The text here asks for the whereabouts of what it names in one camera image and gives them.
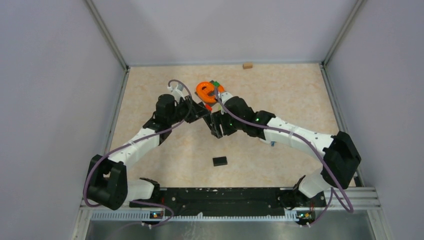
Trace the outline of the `black remote control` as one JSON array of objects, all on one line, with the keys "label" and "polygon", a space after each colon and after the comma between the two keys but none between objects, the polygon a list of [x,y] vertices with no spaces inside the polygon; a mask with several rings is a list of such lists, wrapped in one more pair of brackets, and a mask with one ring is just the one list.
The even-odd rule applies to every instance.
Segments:
[{"label": "black remote control", "polygon": [[212,115],[211,114],[206,115],[202,119],[205,121],[207,127],[209,128],[210,133],[214,136],[215,135],[215,125],[214,125]]}]

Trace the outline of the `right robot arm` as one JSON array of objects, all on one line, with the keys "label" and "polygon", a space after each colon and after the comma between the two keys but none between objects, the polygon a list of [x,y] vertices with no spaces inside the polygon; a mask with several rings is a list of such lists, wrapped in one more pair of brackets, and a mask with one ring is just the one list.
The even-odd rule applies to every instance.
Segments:
[{"label": "right robot arm", "polygon": [[348,133],[339,131],[331,135],[299,127],[271,112],[253,111],[243,98],[228,92],[218,94],[216,99],[221,110],[212,114],[211,125],[219,137],[242,131],[267,144],[287,145],[321,163],[320,168],[302,177],[296,185],[293,200],[297,205],[307,206],[314,196],[328,189],[338,189],[337,198],[344,197],[351,204],[346,189],[362,159]]}]

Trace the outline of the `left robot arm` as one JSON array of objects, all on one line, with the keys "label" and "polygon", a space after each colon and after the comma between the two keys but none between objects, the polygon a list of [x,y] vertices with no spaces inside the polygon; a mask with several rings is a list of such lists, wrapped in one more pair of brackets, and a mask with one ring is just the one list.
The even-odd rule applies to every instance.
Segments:
[{"label": "left robot arm", "polygon": [[133,138],[104,156],[97,154],[91,159],[83,188],[86,205],[117,210],[124,202],[142,200],[149,207],[156,206],[161,198],[157,191],[159,184],[148,178],[129,184],[127,171],[146,153],[160,146],[173,129],[210,113],[202,102],[194,102],[190,95],[178,100],[171,94],[160,95],[152,117]]}]

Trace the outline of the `black battery cover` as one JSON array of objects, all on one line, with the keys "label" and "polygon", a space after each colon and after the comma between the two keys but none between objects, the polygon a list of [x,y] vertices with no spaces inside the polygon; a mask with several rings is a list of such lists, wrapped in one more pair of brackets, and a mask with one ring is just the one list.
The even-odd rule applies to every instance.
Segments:
[{"label": "black battery cover", "polygon": [[226,156],[214,157],[212,161],[213,161],[214,167],[225,166],[228,164],[228,160]]}]

